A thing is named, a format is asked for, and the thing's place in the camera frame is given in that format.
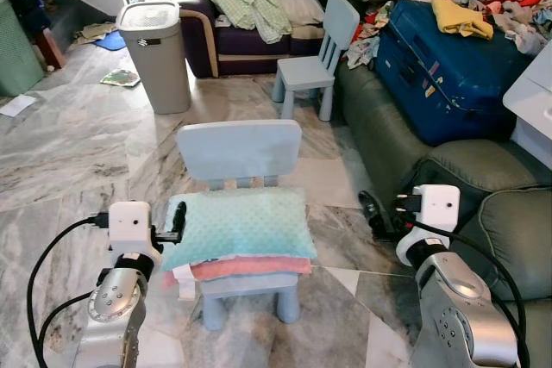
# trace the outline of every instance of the green laundry basket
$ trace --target green laundry basket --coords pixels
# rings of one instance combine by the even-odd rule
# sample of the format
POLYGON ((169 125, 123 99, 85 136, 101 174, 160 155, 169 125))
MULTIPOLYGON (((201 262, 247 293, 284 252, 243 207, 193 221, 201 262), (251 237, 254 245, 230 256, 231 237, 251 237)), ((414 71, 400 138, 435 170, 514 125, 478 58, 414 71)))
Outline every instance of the green laundry basket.
POLYGON ((9 0, 0 0, 0 96, 14 97, 44 77, 9 0))

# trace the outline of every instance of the marble floor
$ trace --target marble floor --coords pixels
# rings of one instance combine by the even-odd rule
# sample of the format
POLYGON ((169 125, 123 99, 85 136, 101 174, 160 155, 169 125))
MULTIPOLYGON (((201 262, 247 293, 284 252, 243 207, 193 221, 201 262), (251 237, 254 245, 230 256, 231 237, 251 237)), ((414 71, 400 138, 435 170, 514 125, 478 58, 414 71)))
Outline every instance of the marble floor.
MULTIPOLYGON (((174 136, 186 124, 279 116, 273 76, 190 79, 185 114, 155 115, 141 85, 108 86, 111 70, 132 68, 126 49, 71 47, 67 65, 28 95, 20 115, 0 115, 0 366, 35 367, 25 315, 29 273, 63 228, 115 201, 152 204, 154 224, 166 201, 199 190, 174 136)), ((8 98, 0 98, 0 105, 8 98)), ((179 302, 177 288, 152 277, 140 331, 142 368, 406 367, 419 332, 417 289, 393 246, 376 243, 356 201, 370 181, 351 133, 337 115, 317 119, 317 104, 296 102, 303 129, 300 159, 283 185, 306 189, 308 222, 317 246, 314 271, 301 277, 300 321, 274 315, 273 296, 228 300, 222 331, 203 328, 201 298, 179 302)), ((39 273, 38 322, 58 304, 95 285, 109 264, 103 230, 81 228, 64 238, 39 273)), ((46 341, 50 367, 72 366, 85 324, 83 303, 54 321, 46 341)))

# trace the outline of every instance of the yellow cloth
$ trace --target yellow cloth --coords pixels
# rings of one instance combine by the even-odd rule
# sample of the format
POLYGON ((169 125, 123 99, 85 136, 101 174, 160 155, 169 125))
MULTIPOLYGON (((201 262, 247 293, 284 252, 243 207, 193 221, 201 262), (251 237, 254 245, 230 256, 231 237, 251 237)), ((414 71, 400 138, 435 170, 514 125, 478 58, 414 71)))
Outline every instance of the yellow cloth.
POLYGON ((492 26, 483 21, 483 14, 458 6, 452 0, 433 0, 433 13, 439 30, 445 34, 479 36, 492 39, 492 26))

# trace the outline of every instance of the light blue pillow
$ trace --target light blue pillow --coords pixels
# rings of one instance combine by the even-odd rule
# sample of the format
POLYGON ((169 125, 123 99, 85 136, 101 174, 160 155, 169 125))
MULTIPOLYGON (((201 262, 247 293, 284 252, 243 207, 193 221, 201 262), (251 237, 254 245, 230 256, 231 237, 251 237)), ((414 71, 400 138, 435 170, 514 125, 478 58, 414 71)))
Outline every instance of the light blue pillow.
POLYGON ((317 256, 301 190, 264 187, 173 196, 165 231, 172 230, 174 212, 183 201, 184 234, 178 245, 165 244, 164 271, 233 254, 317 256))

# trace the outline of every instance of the dark purple sofa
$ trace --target dark purple sofa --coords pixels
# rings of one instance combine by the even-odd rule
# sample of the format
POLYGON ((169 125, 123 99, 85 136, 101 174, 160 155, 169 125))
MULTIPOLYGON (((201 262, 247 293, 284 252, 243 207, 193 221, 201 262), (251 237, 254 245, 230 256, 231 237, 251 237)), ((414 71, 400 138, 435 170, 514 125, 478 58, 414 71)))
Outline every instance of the dark purple sofa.
POLYGON ((304 26, 267 45, 256 30, 215 28, 217 16, 210 0, 180 2, 186 58, 197 78, 276 72, 278 59, 317 54, 323 38, 321 28, 304 26))

